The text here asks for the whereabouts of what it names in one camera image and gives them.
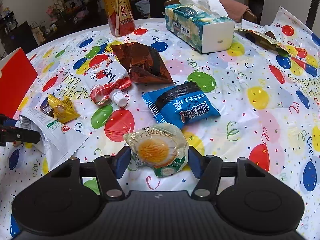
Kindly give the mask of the salted egg packet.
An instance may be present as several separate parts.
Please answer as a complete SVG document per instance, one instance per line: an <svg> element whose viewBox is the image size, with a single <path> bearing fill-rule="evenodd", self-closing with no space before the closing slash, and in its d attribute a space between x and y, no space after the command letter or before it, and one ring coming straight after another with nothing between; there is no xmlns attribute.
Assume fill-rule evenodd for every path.
<svg viewBox="0 0 320 240"><path fill-rule="evenodd" d="M157 177L182 170L188 162L189 144L182 131L167 122L123 135L131 149L131 168L147 166Z"/></svg>

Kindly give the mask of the red cardboard box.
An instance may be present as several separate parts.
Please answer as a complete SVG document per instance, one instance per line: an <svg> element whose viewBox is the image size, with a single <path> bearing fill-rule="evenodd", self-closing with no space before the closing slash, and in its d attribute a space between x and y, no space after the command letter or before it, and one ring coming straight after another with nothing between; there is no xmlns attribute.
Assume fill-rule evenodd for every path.
<svg viewBox="0 0 320 240"><path fill-rule="evenodd" d="M13 118L37 72L22 48L17 48L1 60L1 113Z"/></svg>

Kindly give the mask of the silver foil snack bag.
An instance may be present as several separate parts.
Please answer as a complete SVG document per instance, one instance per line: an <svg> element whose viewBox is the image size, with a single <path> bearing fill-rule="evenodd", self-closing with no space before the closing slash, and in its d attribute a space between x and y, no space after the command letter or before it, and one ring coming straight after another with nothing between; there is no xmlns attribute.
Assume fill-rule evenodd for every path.
<svg viewBox="0 0 320 240"><path fill-rule="evenodd" d="M26 148L26 142L19 148L18 168L32 162L36 151L40 154L37 159L45 158L47 169L51 171L75 154L88 139L88 136L35 108L26 107L15 114L15 119L16 127L40 134L39 142L33 143L31 148Z"/></svg>

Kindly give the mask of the white red drink pouch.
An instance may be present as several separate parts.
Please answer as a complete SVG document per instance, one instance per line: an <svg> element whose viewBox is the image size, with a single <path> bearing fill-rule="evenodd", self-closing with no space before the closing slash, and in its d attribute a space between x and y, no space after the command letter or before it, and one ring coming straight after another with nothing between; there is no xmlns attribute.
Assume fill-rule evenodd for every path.
<svg viewBox="0 0 320 240"><path fill-rule="evenodd" d="M104 61L89 68L82 77L82 83L97 106L109 100L120 108L128 103L123 91L132 85L132 81L127 70L116 60Z"/></svg>

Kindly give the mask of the orange drink bottle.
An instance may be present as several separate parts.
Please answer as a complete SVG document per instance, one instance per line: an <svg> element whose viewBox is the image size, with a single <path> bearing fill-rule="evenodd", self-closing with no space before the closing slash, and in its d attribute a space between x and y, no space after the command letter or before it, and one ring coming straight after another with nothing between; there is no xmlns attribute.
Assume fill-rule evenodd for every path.
<svg viewBox="0 0 320 240"><path fill-rule="evenodd" d="M129 35L135 30L129 0L103 0L111 33L115 37Z"/></svg>

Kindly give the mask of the dark red foil packet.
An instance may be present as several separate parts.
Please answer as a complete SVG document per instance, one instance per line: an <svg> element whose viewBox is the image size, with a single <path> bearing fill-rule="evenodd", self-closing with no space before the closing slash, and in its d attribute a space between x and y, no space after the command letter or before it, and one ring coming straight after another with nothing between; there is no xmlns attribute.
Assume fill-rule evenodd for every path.
<svg viewBox="0 0 320 240"><path fill-rule="evenodd" d="M114 55L135 83L173 83L159 52L150 46L130 42L112 45Z"/></svg>

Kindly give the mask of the green gold wrapper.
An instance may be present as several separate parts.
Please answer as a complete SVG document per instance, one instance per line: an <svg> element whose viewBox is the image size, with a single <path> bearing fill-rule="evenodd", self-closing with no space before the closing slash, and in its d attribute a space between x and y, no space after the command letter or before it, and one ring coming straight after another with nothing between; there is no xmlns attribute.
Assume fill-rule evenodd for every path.
<svg viewBox="0 0 320 240"><path fill-rule="evenodd" d="M290 53L287 48L276 39L267 36L266 34L260 33L255 30L243 29L243 28L235 28L235 31L240 34L244 34L244 36L250 40L252 43L256 44L267 50L276 51L281 56L289 56Z"/></svg>

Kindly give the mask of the balloon print tablecloth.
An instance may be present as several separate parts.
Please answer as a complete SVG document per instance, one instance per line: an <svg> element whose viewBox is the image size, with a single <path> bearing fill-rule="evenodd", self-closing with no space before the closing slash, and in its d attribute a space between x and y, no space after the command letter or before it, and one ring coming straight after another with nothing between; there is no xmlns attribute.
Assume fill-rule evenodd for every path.
<svg viewBox="0 0 320 240"><path fill-rule="evenodd" d="M275 52L266 51L240 34L235 34L231 48L211 54L199 54L169 32L165 20L141 20L137 31L114 38L108 28L88 30L45 44L28 54L38 78L21 103L39 108L47 92L44 85L56 83L48 92L58 98L73 100L81 114L73 128L88 140L77 152L82 161L111 155L124 143L113 141L111 133L123 133L130 124L140 129L154 123L143 101L150 85L133 85L127 93L124 110L113 107L112 116L102 127L91 124L98 109L88 96L80 78L89 67L73 65L91 49L105 44L139 42L156 45L177 84L191 80L203 85L206 96L219 111L218 118L208 118L183 129L187 141L201 154L213 154L225 161L255 157L257 163L296 190L303 198L305 212L298 232L306 239L319 239L319 77L303 70L297 60L308 66L319 64L319 47L295 18L280 9L270 27L286 43L293 55L291 67L282 67Z"/></svg>

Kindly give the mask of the pink cloth on chair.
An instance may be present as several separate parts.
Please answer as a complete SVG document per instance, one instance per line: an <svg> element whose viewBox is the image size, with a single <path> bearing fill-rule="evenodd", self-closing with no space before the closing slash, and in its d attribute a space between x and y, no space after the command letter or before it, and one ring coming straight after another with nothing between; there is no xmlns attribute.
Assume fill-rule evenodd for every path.
<svg viewBox="0 0 320 240"><path fill-rule="evenodd" d="M244 14L251 11L247 5L234 0L219 0L227 11L228 17L235 20L235 22L241 22L244 18Z"/></svg>

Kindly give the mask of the gold foil snack packet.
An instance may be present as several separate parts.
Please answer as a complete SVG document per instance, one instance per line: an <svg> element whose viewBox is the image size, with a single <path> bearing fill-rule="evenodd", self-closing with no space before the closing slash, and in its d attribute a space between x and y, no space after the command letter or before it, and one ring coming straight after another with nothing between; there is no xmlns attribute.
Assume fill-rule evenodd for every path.
<svg viewBox="0 0 320 240"><path fill-rule="evenodd" d="M80 117L71 99L67 96L64 97L64 100L60 100L52 94L49 94L41 104L40 110L62 124L66 124Z"/></svg>

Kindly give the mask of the green tissue box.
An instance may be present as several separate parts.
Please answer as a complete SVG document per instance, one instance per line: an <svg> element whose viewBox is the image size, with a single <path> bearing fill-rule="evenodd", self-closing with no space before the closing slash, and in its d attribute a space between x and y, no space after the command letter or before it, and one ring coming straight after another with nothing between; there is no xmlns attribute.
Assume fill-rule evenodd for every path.
<svg viewBox="0 0 320 240"><path fill-rule="evenodd" d="M182 5L183 1L165 7L167 29L201 54L229 49L235 21L228 17L224 7L208 13L196 5Z"/></svg>

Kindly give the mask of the blue snack packet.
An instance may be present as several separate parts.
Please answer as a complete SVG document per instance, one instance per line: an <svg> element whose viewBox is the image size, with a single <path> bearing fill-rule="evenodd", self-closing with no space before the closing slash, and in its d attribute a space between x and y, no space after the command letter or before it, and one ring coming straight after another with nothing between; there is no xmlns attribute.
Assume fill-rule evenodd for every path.
<svg viewBox="0 0 320 240"><path fill-rule="evenodd" d="M220 116L202 89L192 81L145 93L142 98L158 124L167 122L182 129L210 116Z"/></svg>

